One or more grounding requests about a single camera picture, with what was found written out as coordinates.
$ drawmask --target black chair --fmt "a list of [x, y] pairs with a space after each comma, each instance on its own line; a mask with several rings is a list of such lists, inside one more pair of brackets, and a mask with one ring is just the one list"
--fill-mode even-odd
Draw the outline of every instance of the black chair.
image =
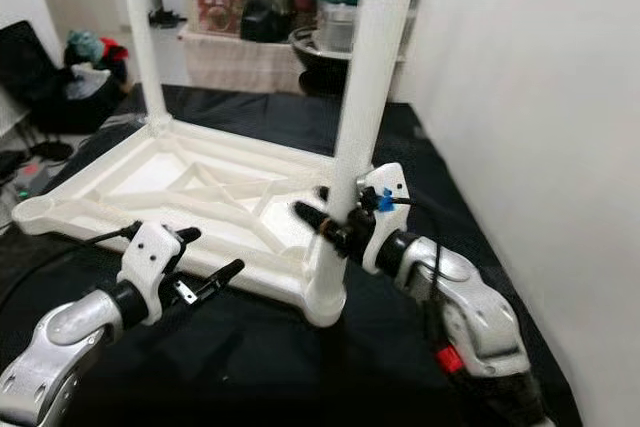
[[0, 85], [29, 109], [29, 120], [41, 132], [95, 132], [124, 98], [111, 76], [89, 98], [67, 99], [65, 86], [72, 80], [68, 68], [53, 64], [29, 22], [0, 30]]

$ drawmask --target blue clip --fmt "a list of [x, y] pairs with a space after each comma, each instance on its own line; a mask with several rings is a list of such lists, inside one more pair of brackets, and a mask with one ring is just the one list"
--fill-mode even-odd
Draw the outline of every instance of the blue clip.
[[391, 198], [391, 194], [393, 192], [385, 188], [382, 193], [383, 193], [382, 197], [378, 199], [378, 210], [380, 212], [391, 212], [395, 210], [396, 207], [395, 205], [393, 205], [393, 201]]

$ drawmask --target black cable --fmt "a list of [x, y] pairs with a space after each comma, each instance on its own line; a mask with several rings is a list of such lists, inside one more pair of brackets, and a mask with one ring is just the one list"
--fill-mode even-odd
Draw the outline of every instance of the black cable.
[[[438, 280], [440, 279], [440, 264], [442, 259], [442, 231], [440, 229], [440, 223], [435, 218], [433, 208], [431, 205], [421, 202], [415, 199], [393, 197], [391, 202], [400, 205], [411, 205], [414, 207], [420, 207], [427, 214], [427, 217], [431, 221], [433, 226], [433, 241], [436, 244], [436, 258], [434, 260], [433, 275], [431, 276], [431, 286], [429, 288], [429, 298], [425, 302], [425, 314], [427, 315], [427, 324], [429, 338], [432, 343], [432, 347], [435, 351], [442, 348], [443, 343], [448, 342], [447, 333], [442, 320], [442, 299], [440, 298], [440, 286]], [[445, 209], [438, 208], [437, 210], [447, 213]]]
[[9, 302], [9, 300], [11, 299], [11, 297], [13, 296], [13, 294], [15, 294], [15, 292], [18, 290], [18, 288], [24, 284], [29, 277], [31, 277], [34, 273], [36, 273], [38, 270], [56, 262], [57, 260], [63, 258], [64, 256], [71, 254], [73, 252], [76, 252], [80, 249], [82, 249], [83, 247], [87, 247], [90, 245], [95, 245], [99, 242], [108, 240], [108, 239], [112, 239], [114, 237], [126, 237], [128, 239], [133, 238], [133, 235], [135, 235], [135, 232], [137, 231], [137, 229], [139, 228], [140, 223], [136, 222], [128, 227], [125, 227], [123, 229], [120, 230], [115, 230], [113, 232], [109, 232], [107, 234], [104, 235], [99, 235], [97, 237], [92, 237], [91, 239], [85, 240], [80, 242], [79, 244], [76, 245], [72, 245], [71, 247], [67, 247], [66, 249], [62, 249], [60, 252], [58, 252], [57, 254], [54, 254], [53, 256], [43, 260], [42, 262], [40, 262], [39, 264], [36, 264], [30, 268], [28, 268], [27, 270], [25, 270], [24, 272], [22, 272], [22, 274], [20, 274], [20, 276], [13, 281], [13, 283], [7, 288], [7, 290], [5, 290], [4, 294], [2, 295], [2, 297], [0, 297], [0, 313], [2, 312], [2, 310], [5, 308], [5, 306], [7, 305], [7, 303]]
[[438, 214], [441, 214], [443, 217], [446, 217], [452, 220], [453, 222], [455, 222], [461, 227], [467, 227], [470, 229], [476, 228], [476, 226], [472, 222], [470, 222], [468, 219], [461, 217], [457, 213], [452, 212], [446, 207], [441, 206], [435, 200], [432, 200], [428, 197], [422, 196], [422, 197], [411, 198], [411, 199], [404, 198], [404, 197], [394, 197], [392, 199], [392, 202], [394, 204], [413, 205], [415, 207], [420, 207], [421, 209], [424, 209], [427, 212], [429, 211], [432, 213], [437, 212]]

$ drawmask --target floor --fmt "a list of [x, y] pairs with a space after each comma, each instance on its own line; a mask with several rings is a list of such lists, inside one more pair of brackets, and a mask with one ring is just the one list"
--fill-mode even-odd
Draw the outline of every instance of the floor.
[[[151, 31], [158, 75], [163, 84], [192, 85], [187, 73], [184, 47], [182, 42], [178, 40], [178, 32], [181, 27], [182, 25], [173, 29], [152, 29]], [[100, 36], [110, 37], [129, 49], [129, 76], [133, 83], [139, 82], [140, 70], [136, 61], [137, 56], [131, 33], [103, 32]], [[77, 150], [85, 138], [87, 136], [61, 136], [62, 142], [71, 144], [74, 150]], [[25, 148], [24, 141], [14, 131], [0, 137], [0, 150], [24, 150]], [[33, 159], [18, 172], [10, 184], [2, 189], [0, 192], [0, 236], [8, 230], [6, 224], [11, 222], [11, 209], [20, 200], [19, 192], [25, 191], [37, 176], [42, 176], [39, 181], [53, 178], [63, 167], [63, 164], [56, 165], [55, 162]]]

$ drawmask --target plastic storage container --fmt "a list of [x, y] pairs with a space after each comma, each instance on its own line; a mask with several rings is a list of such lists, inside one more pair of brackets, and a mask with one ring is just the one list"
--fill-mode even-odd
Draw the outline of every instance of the plastic storage container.
[[318, 30], [313, 42], [319, 51], [351, 52], [358, 0], [317, 0]]
[[318, 1], [318, 30], [312, 37], [318, 50], [351, 52], [358, 8]]

